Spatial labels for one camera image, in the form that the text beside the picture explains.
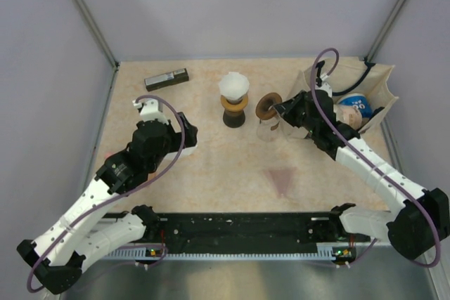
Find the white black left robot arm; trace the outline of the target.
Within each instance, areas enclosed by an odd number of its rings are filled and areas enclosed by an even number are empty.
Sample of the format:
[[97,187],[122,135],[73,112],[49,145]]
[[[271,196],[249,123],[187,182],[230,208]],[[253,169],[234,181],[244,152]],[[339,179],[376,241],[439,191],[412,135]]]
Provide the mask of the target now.
[[109,156],[78,200],[45,233],[23,240],[17,251],[31,271],[27,290],[37,279],[42,289],[61,294],[87,269],[110,252],[137,240],[152,241],[159,234],[158,216],[151,207],[134,207],[124,218],[95,233],[92,229],[124,198],[165,175],[198,144],[198,128],[184,113],[175,112],[175,131],[162,109],[173,107],[161,98],[141,96],[133,102],[140,121],[125,148]]

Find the pink glass dripper cone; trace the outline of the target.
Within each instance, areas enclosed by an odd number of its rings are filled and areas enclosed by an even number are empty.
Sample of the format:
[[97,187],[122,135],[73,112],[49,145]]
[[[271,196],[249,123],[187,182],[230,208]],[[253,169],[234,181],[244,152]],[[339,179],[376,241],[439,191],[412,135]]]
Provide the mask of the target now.
[[295,172],[293,167],[278,167],[265,169],[264,175],[278,197],[287,197],[293,187]]

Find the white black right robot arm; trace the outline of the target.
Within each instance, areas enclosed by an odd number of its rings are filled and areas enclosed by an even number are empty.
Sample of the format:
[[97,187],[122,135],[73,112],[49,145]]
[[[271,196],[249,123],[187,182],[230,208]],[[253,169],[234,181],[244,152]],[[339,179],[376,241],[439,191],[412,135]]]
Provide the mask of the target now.
[[353,171],[387,205],[387,210],[364,209],[346,204],[328,223],[330,236],[338,241],[351,234],[388,241],[404,258],[415,260],[449,237],[449,198],[435,188],[413,182],[376,154],[359,132],[339,121],[327,91],[300,91],[274,105],[277,115],[294,128],[304,129],[315,146],[335,162]]

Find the white paper coffee filter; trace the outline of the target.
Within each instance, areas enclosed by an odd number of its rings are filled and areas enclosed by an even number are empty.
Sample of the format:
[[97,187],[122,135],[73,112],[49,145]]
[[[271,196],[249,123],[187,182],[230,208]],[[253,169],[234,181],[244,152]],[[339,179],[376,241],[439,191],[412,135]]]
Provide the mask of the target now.
[[181,157],[187,157],[189,155],[192,155],[197,148],[198,148],[197,145],[184,148],[181,152]]
[[248,78],[239,72],[229,72],[219,82],[219,92],[229,101],[240,101],[248,93]]

